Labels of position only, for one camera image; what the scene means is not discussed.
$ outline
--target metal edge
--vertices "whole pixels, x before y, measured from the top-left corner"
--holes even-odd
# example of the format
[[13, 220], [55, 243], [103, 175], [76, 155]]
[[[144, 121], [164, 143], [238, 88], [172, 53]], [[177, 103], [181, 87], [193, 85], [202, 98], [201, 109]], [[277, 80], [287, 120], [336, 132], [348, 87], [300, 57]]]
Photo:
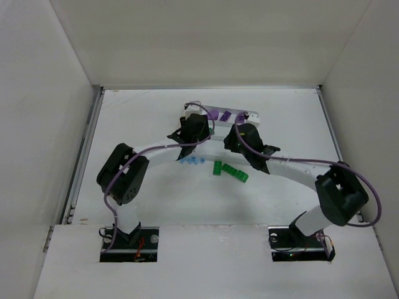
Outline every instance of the metal edge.
[[95, 93], [93, 96], [92, 106], [90, 107], [89, 115], [87, 116], [85, 131], [82, 137], [82, 141], [80, 143], [79, 152], [75, 162], [75, 167], [72, 173], [72, 178], [69, 184], [64, 206], [57, 217], [57, 219], [59, 219], [58, 224], [66, 224], [69, 207], [72, 204], [76, 204], [77, 197], [80, 191], [80, 186], [82, 184], [83, 174], [86, 168], [87, 159], [89, 157], [89, 151], [92, 145], [94, 131], [97, 125], [97, 120], [99, 118], [101, 104], [104, 96], [103, 87], [99, 85], [94, 85], [93, 90], [95, 91]]
[[104, 85], [104, 90], [158, 89], [318, 89], [318, 85]]
[[338, 156], [339, 160], [342, 161], [343, 158], [342, 158], [341, 150], [339, 148], [337, 138], [335, 137], [334, 129], [332, 128], [332, 124], [331, 124], [331, 121], [330, 121], [329, 114], [327, 113], [327, 108], [326, 108], [325, 103], [324, 103], [322, 91], [321, 91], [321, 89], [319, 87], [316, 88], [316, 91], [317, 91], [317, 96], [319, 97], [320, 104], [322, 106], [322, 110], [323, 110], [323, 113], [324, 113], [324, 118], [325, 118], [325, 120], [327, 122], [327, 126], [329, 127], [329, 131], [330, 131], [330, 135], [331, 135], [331, 138], [332, 138], [332, 142], [334, 144], [335, 152], [337, 153], [337, 156]]

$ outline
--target purple block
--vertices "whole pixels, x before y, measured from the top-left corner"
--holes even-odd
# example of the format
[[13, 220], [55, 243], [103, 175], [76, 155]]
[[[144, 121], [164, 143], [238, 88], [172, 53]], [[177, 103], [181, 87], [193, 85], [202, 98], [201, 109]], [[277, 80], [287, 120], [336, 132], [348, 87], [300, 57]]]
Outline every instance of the purple block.
[[237, 123], [244, 123], [244, 121], [245, 121], [244, 115], [239, 115], [239, 116], [237, 117]]
[[231, 113], [230, 113], [230, 112], [228, 112], [228, 111], [225, 111], [225, 112], [223, 113], [223, 115], [221, 116], [221, 118], [220, 118], [220, 120], [219, 120], [219, 121], [228, 121], [228, 120], [229, 120], [229, 118], [230, 118], [230, 115], [231, 115]]
[[209, 120], [218, 120], [219, 117], [219, 111], [217, 111], [216, 109], [209, 111], [208, 114], [208, 119]]

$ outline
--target wall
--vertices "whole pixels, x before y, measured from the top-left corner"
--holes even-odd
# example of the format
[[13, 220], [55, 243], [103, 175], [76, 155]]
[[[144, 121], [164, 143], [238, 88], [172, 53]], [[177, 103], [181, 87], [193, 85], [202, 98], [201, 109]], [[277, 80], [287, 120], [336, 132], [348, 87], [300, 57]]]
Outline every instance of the wall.
[[[373, 0], [325, 81], [328, 113], [352, 167], [368, 177], [383, 204], [376, 225], [399, 290], [399, 1]], [[375, 215], [370, 200], [368, 215]]]
[[370, 0], [51, 2], [90, 81], [116, 88], [322, 84]]
[[92, 88], [48, 0], [0, 0], [0, 297], [31, 298]]

